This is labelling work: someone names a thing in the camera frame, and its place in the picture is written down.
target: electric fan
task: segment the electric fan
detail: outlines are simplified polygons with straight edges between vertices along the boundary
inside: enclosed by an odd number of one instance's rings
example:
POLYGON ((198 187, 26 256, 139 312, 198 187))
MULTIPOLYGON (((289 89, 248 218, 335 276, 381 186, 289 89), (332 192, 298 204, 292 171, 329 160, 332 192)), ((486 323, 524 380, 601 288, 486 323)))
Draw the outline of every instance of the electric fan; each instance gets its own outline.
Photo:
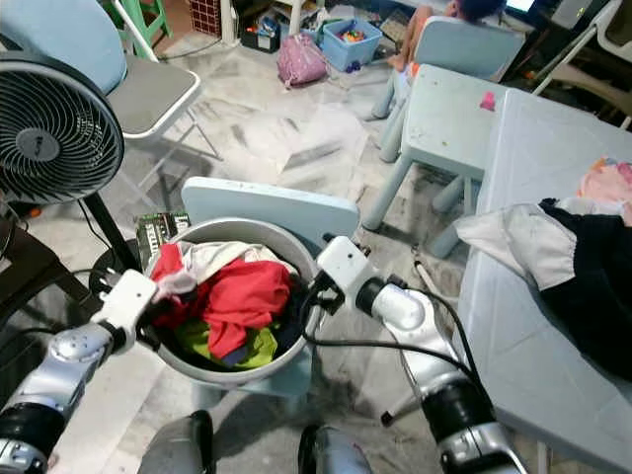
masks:
MULTIPOLYGON (((119 169, 123 149, 117 118, 90 79, 50 57, 0 53, 0 190, 5 199, 45 204, 81 198, 118 261, 138 270, 97 194, 119 169)), ((104 255, 95 266, 104 267, 112 257, 104 255)))

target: fan stand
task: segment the fan stand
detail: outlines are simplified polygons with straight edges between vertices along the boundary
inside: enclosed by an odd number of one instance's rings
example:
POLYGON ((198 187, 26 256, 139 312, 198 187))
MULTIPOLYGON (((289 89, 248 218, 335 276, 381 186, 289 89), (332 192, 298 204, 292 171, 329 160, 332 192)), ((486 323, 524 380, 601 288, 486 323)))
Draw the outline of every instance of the fan stand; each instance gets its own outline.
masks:
MULTIPOLYGON (((112 245, 112 249, 102 254, 92 268, 102 271, 110 268, 119 274, 122 274, 125 270, 142 272, 136 239, 125 241, 99 193, 84 197, 83 201, 112 245)), ((90 275, 88 286, 95 294, 99 294, 108 288, 100 282, 100 277, 96 273, 90 275)))

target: robotic hand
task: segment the robotic hand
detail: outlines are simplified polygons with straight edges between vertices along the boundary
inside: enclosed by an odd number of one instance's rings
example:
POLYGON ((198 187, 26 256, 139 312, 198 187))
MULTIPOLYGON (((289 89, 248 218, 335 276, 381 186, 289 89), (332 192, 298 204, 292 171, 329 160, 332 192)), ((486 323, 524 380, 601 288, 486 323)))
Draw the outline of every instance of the robotic hand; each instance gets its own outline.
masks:
MULTIPOLYGON (((320 278, 327 276, 327 283, 333 283, 344 294, 349 307, 382 321, 398 343, 442 355, 439 358, 402 351, 407 374, 438 444, 444 471, 525 473, 495 421, 484 389, 458 359, 428 298, 385 283, 346 237, 334 238, 317 264, 322 270, 320 278)), ((319 283, 322 281, 317 278, 313 286, 319 283)), ((86 384, 110 355, 122 354, 133 346, 137 326, 155 291, 156 285, 149 278, 127 271, 93 322, 52 338, 43 362, 24 379, 0 412, 0 474, 45 472, 46 460, 86 384)), ((323 442, 315 446, 323 449, 312 451, 313 457, 320 452, 328 464, 319 472, 352 472, 345 467, 349 467, 348 458, 337 464, 340 456, 331 455, 331 436, 340 436, 333 432, 322 436, 323 442)), ((344 453, 338 445, 334 446, 334 454, 344 453)))

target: pink bag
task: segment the pink bag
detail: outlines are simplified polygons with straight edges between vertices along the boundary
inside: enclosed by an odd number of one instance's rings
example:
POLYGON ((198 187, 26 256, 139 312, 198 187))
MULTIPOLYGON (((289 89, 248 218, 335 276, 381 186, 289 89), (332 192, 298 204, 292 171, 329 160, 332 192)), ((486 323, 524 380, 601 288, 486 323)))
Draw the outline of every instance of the pink bag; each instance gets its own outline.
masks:
POLYGON ((285 87, 316 81, 327 74, 327 61, 305 33, 283 40, 276 65, 285 87))

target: green stool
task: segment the green stool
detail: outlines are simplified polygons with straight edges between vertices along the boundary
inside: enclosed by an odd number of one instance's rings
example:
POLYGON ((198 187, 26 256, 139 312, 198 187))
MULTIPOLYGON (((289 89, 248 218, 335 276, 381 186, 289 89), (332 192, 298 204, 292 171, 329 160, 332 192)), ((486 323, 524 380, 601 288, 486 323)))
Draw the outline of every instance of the green stool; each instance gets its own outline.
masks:
MULTIPOLYGON (((151 47, 151 39, 156 32, 162 30, 163 34, 171 37, 173 32, 167 23, 167 14, 162 0, 149 0, 143 2, 141 0, 120 0, 122 7, 125 9, 131 20, 134 22, 145 42, 151 47), (151 14, 154 18, 149 25, 145 23, 145 13, 151 14)), ((112 21, 120 31, 120 37, 123 41, 128 41, 128 33, 125 31, 125 23, 120 17, 119 12, 115 9, 111 1, 105 0, 101 5, 108 12, 112 21)), ((147 57, 139 44, 134 39, 135 54, 140 57, 147 57)))

